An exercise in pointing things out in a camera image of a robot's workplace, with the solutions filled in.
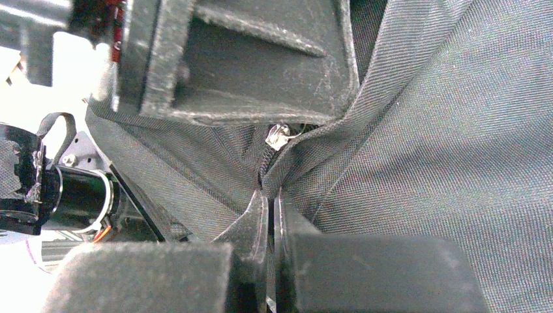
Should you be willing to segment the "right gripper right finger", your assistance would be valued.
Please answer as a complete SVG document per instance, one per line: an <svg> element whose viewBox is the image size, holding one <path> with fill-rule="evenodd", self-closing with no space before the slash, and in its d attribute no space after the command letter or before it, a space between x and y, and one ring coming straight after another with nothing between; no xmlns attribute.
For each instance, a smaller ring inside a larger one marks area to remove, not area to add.
<svg viewBox="0 0 553 313"><path fill-rule="evenodd" d="M274 204L278 312L486 312L465 255L431 237L323 233Z"/></svg>

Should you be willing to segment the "black student backpack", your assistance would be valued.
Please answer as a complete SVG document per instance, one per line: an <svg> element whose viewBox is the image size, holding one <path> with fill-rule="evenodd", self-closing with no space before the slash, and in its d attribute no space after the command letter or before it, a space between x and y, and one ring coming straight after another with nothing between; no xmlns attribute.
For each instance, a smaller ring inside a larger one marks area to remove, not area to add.
<svg viewBox="0 0 553 313"><path fill-rule="evenodd" d="M552 2L471 2L392 87L383 75L406 41L380 39L352 155L312 170L294 198L325 231L450 238L492 311L551 312Z"/></svg>

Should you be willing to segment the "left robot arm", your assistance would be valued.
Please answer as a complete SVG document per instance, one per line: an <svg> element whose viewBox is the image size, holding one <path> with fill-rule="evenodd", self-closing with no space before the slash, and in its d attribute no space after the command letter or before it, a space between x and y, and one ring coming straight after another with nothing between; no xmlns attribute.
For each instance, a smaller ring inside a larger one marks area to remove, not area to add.
<svg viewBox="0 0 553 313"><path fill-rule="evenodd" d="M121 240L267 232L291 150L359 88L349 1L2 1L1 46L53 84L55 36L98 51L91 143L53 112L1 126L1 228Z"/></svg>

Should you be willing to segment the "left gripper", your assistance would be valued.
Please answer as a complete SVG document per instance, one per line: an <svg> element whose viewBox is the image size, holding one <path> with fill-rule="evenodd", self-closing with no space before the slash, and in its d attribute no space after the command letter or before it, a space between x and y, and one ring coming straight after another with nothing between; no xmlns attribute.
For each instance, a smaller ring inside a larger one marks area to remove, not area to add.
<svg viewBox="0 0 553 313"><path fill-rule="evenodd" d="M30 83L53 83L53 36L66 32L98 44L124 1L1 1L1 46L18 50Z"/></svg>

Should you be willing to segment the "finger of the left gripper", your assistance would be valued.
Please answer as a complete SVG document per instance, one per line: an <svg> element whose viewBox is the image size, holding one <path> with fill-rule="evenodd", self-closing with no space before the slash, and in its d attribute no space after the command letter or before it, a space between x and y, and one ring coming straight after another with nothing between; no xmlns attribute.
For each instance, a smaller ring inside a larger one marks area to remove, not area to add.
<svg viewBox="0 0 553 313"><path fill-rule="evenodd" d="M347 1L129 1L121 35L117 113L325 125L359 88Z"/></svg>

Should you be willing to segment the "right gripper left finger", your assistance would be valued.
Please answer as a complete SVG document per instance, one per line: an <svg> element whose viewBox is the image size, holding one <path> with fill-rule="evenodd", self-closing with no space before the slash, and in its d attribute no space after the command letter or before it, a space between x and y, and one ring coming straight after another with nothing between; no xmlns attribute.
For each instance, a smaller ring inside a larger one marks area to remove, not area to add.
<svg viewBox="0 0 553 313"><path fill-rule="evenodd" d="M256 191L210 243L106 243L71 250L45 312L265 312L269 206Z"/></svg>

